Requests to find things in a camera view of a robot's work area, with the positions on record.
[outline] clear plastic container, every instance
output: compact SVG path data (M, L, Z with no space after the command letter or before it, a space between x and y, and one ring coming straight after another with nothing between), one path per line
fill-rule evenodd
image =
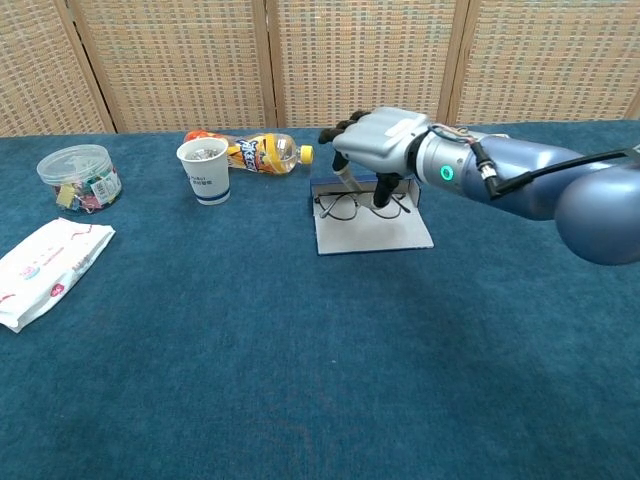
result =
M113 204L120 192L120 177L106 148L76 145L43 158L37 167L42 181L51 186L63 210L94 213Z
M222 137L227 140L227 159L232 168L283 175L293 170L298 163L310 165L313 162L313 147L298 146L290 135L284 133L256 133L238 137L193 130L187 133L184 141L202 137Z

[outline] eyeglass frame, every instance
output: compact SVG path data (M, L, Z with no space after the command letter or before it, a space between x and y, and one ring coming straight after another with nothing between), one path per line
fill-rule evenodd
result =
M358 210L360 210L360 207L363 206L360 202L358 202L357 197L363 194L372 194L372 193L373 192L370 192L370 191L322 192L322 193L316 194L313 197L313 203L318 204L322 209L322 212L320 213L320 218L331 217L334 220L339 220L341 222L348 222L358 216ZM399 207L398 213L392 217L386 217L384 215L380 215L380 213L378 213L375 209L372 209L372 208L370 208L369 211L374 215L376 215L377 217L382 218L384 220L394 220L402 214L403 210L405 213L411 213L411 210L409 210L409 208L407 208L405 205L402 204L402 200L404 200L406 196L407 194L404 192L391 194L391 200L393 200ZM331 204L328 207L325 207L320 200L321 197L336 197L336 198L331 202ZM355 205L355 213L353 214L352 217L349 217L349 218L340 218L332 215L331 210L344 197L350 197L353 200L353 203Z

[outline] wicker room divider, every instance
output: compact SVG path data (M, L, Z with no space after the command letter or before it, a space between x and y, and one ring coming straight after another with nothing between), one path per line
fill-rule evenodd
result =
M0 136L113 131L64 9L64 0L0 3Z
M16 0L0 135L640 117L640 0Z
M472 0L447 121L637 118L639 0Z
M119 132L275 126L262 0L69 0Z

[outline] blue tablecloth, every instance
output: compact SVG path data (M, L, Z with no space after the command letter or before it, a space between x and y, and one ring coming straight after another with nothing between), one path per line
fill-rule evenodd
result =
M478 127L582 153L640 122ZM48 314L0 330L3 479L640 477L640 265L423 186L430 250L320 257L309 180L196 203L184 132L0 139L0 254L59 216L35 167L105 146L116 235Z

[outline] paper cup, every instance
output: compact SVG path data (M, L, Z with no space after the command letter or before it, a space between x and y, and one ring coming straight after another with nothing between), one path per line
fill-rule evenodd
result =
M229 198L228 146L224 138L206 137L190 140L178 148L177 156L202 205L217 205Z

